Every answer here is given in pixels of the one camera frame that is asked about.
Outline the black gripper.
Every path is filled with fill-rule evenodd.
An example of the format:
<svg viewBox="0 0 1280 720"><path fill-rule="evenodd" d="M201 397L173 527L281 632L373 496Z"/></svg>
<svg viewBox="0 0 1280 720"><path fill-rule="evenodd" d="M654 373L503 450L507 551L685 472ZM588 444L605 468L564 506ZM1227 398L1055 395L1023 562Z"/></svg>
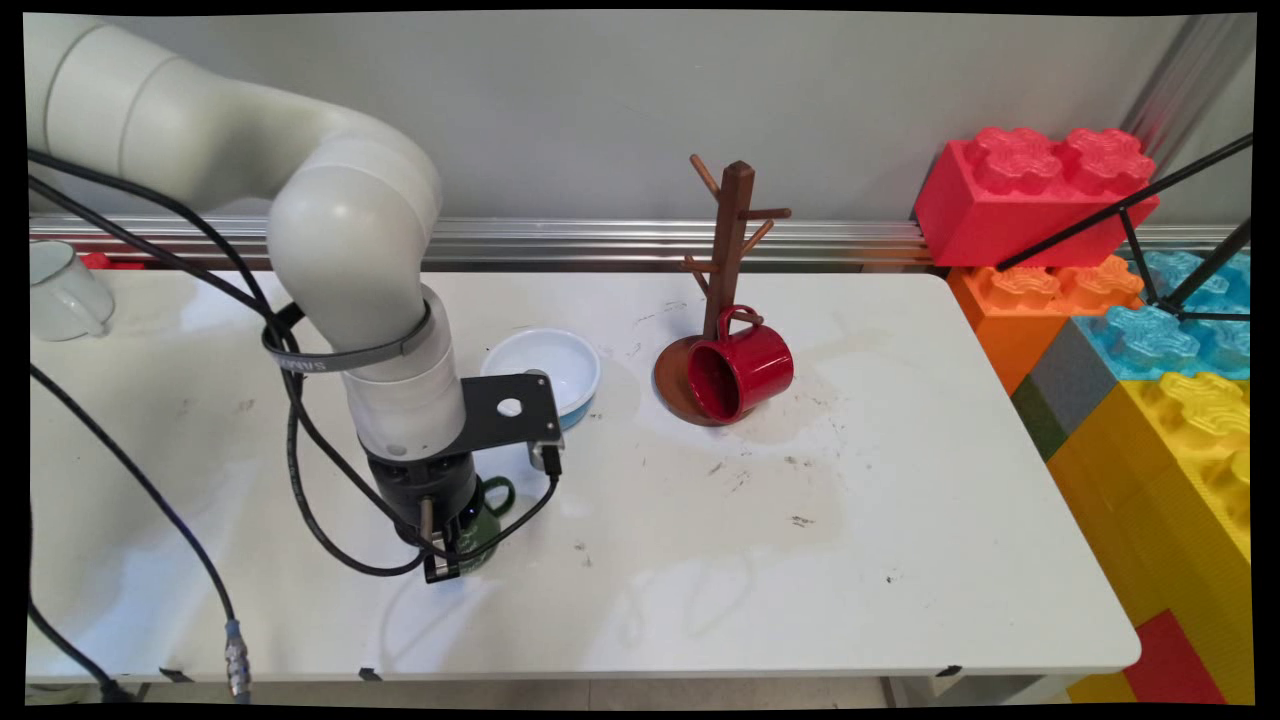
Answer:
<svg viewBox="0 0 1280 720"><path fill-rule="evenodd" d="M408 528L401 539L420 544L422 507L431 505L430 532L449 530L451 539L433 539L422 562L428 584L461 578L460 550L483 544L483 492L471 454L392 462L366 454L378 492Z"/></svg>

